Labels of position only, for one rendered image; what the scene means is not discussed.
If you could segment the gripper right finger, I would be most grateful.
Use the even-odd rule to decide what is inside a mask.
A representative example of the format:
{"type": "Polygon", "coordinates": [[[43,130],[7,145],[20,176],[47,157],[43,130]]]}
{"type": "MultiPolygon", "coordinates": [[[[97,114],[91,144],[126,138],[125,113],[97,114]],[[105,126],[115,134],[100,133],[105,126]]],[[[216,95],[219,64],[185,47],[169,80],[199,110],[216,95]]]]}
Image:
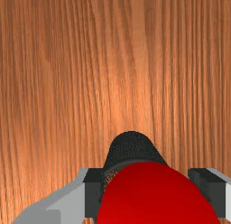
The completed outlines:
{"type": "Polygon", "coordinates": [[[188,177],[219,218],[231,219],[231,178],[215,168],[190,168],[188,177]]]}

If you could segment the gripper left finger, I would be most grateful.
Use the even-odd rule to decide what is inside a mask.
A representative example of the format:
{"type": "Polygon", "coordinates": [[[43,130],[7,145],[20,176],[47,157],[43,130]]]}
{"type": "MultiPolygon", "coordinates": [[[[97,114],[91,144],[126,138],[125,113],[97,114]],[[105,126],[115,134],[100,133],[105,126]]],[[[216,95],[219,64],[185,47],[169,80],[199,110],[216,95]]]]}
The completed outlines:
{"type": "Polygon", "coordinates": [[[75,180],[24,209],[13,224],[97,224],[102,194],[102,169],[84,168],[75,180]]]}

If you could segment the red ball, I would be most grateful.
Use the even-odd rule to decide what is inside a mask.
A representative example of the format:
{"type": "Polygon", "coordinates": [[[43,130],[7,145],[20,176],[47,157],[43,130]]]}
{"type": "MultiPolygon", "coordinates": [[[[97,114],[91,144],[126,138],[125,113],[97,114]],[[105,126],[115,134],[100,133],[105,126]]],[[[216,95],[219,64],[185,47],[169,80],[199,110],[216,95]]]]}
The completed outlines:
{"type": "Polygon", "coordinates": [[[190,180],[167,165],[135,163],[107,185],[97,224],[220,224],[190,180]]]}

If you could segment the dark mesh basket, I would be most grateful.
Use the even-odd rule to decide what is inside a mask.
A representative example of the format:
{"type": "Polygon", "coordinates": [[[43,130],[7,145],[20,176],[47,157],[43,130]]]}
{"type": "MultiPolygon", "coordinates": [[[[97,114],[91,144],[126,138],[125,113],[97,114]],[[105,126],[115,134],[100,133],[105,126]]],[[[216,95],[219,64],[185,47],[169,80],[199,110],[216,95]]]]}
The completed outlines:
{"type": "Polygon", "coordinates": [[[146,135],[135,131],[118,135],[109,147],[103,166],[103,191],[122,169],[140,162],[167,164],[146,135]]]}

